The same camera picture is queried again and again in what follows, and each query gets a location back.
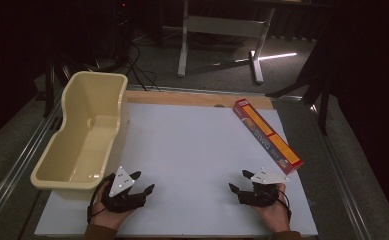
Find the white table mat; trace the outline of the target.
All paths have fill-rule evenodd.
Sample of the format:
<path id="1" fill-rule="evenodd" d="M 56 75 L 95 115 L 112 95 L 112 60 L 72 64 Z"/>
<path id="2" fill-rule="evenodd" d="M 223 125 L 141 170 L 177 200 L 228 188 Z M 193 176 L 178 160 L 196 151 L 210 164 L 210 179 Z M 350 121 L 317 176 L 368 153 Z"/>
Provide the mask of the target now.
<path id="1" fill-rule="evenodd" d="M 229 108 L 129 105 L 119 154 L 127 172 L 141 172 L 132 190 L 155 184 L 144 207 L 125 221 L 122 237 L 259 237 L 260 217 L 239 203 L 229 183 L 248 190 L 242 170 L 279 168 Z M 77 236 L 87 225 L 86 199 L 51 191 L 36 232 Z"/>

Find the white metal desk frame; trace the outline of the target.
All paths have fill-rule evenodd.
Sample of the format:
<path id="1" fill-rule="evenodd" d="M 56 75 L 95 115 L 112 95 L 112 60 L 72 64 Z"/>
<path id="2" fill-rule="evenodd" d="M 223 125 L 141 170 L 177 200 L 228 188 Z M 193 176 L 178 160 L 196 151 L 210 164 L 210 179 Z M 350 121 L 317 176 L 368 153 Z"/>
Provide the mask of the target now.
<path id="1" fill-rule="evenodd" d="M 186 75 L 188 56 L 188 33 L 206 33 L 237 37 L 257 38 L 256 49 L 250 51 L 248 61 L 251 64 L 252 75 L 257 84 L 264 82 L 260 56 L 264 46 L 275 8 L 265 11 L 265 19 L 261 21 L 236 20 L 189 14 L 189 1 L 184 0 L 182 19 L 182 45 L 178 62 L 177 76 Z"/>

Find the metal table rail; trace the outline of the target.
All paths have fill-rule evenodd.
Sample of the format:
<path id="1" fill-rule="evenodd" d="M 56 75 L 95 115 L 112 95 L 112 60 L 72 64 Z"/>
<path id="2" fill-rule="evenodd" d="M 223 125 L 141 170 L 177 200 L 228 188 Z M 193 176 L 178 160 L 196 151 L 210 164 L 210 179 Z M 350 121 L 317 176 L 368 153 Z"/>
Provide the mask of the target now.
<path id="1" fill-rule="evenodd" d="M 320 127 L 317 127 L 318 135 L 324 144 L 325 152 L 329 158 L 331 172 L 337 187 L 338 193 L 343 202 L 346 213 L 349 217 L 349 221 L 354 229 L 357 240 L 371 240 L 370 233 L 364 222 L 364 219 L 357 208 L 356 200 L 354 199 L 352 192 L 348 186 L 346 178 L 341 170 L 338 159 L 331 146 L 331 143 L 326 135 L 321 131 Z"/>
<path id="2" fill-rule="evenodd" d="M 32 100 L 0 130 L 0 216 L 6 205 L 26 213 L 24 205 L 37 194 L 29 175 L 60 124 L 59 100 L 46 116 L 44 110 L 43 102 Z"/>

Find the dark metal stand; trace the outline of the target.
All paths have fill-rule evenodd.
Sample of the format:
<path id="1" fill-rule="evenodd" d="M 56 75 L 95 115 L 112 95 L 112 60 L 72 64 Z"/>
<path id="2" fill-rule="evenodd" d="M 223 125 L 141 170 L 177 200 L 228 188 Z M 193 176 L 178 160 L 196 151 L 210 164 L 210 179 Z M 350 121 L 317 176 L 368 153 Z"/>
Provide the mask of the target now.
<path id="1" fill-rule="evenodd" d="M 66 86 L 71 78 L 71 73 L 68 64 L 59 57 L 49 57 L 46 60 L 46 73 L 45 73 L 45 91 L 44 91 L 44 117 L 47 117 L 54 106 L 55 90 L 54 83 L 55 79 Z"/>
<path id="2" fill-rule="evenodd" d="M 289 92 L 308 86 L 306 92 L 301 97 L 301 102 L 304 105 L 312 106 L 317 100 L 320 100 L 318 126 L 324 135 L 327 134 L 326 120 L 332 81 L 328 40 L 329 38 L 325 33 L 319 37 L 297 80 L 293 84 L 267 94 L 268 97 L 280 98 Z"/>

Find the cream plastic basin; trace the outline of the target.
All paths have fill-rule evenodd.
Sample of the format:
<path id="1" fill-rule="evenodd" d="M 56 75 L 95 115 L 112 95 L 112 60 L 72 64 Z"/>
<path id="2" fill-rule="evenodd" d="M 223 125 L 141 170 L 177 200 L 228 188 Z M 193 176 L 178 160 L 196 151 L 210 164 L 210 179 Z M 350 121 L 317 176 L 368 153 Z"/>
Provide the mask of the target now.
<path id="1" fill-rule="evenodd" d="M 86 199 L 116 171 L 129 123 L 127 83 L 115 73 L 72 76 L 61 96 L 61 127 L 31 173 L 36 188 Z"/>

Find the person's right hand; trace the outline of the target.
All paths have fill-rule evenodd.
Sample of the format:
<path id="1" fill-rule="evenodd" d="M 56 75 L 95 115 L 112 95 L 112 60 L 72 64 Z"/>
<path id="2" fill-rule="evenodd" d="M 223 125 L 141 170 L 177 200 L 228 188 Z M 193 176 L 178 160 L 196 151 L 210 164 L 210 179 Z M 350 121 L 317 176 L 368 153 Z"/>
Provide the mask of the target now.
<path id="1" fill-rule="evenodd" d="M 265 225 L 272 233 L 290 231 L 290 220 L 288 217 L 288 204 L 285 200 L 286 186 L 277 184 L 279 197 L 271 206 L 255 207 L 253 209 L 259 214 Z"/>

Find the person's left hand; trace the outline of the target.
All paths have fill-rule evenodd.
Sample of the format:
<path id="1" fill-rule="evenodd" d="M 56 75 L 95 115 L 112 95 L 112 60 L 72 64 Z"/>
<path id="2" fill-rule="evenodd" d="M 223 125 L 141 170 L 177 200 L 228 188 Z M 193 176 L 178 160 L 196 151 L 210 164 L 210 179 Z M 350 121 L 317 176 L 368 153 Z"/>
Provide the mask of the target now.
<path id="1" fill-rule="evenodd" d="M 89 222 L 94 225 L 107 227 L 118 231 L 122 223 L 133 213 L 133 210 L 123 213 L 115 213 L 107 210 L 107 208 L 102 204 L 101 200 L 103 191 L 108 184 L 109 182 L 106 181 L 99 188 L 91 207 Z"/>

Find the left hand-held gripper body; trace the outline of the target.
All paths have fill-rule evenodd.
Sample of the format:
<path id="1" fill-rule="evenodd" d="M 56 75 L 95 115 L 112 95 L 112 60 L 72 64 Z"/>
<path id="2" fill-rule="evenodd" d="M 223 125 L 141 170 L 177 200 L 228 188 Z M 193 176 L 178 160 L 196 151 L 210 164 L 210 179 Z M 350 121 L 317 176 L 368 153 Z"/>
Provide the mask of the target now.
<path id="1" fill-rule="evenodd" d="M 143 207 L 146 203 L 147 197 L 143 197 L 142 192 L 130 194 L 136 180 L 133 180 L 122 166 L 116 173 L 107 176 L 104 181 L 108 181 L 109 184 L 103 191 L 101 202 L 108 211 L 123 213 Z"/>

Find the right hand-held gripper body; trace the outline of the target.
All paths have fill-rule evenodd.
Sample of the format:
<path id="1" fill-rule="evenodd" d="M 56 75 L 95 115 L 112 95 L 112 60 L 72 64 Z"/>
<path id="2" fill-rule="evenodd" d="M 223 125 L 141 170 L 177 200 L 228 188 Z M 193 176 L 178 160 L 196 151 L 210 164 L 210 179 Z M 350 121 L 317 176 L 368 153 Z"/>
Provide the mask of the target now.
<path id="1" fill-rule="evenodd" d="M 279 197 L 277 184 L 287 183 L 288 178 L 272 171 L 261 169 L 249 179 L 252 182 L 252 191 L 243 191 L 237 195 L 239 203 L 255 207 L 273 205 Z"/>

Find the long red and yellow box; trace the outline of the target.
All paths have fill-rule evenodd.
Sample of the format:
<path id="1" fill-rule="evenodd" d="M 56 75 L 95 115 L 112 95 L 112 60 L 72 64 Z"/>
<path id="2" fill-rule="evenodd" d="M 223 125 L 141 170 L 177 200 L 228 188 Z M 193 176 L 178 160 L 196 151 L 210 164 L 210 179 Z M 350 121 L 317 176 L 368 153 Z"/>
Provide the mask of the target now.
<path id="1" fill-rule="evenodd" d="M 237 100 L 233 112 L 286 175 L 303 165 L 303 160 L 247 99 Z"/>

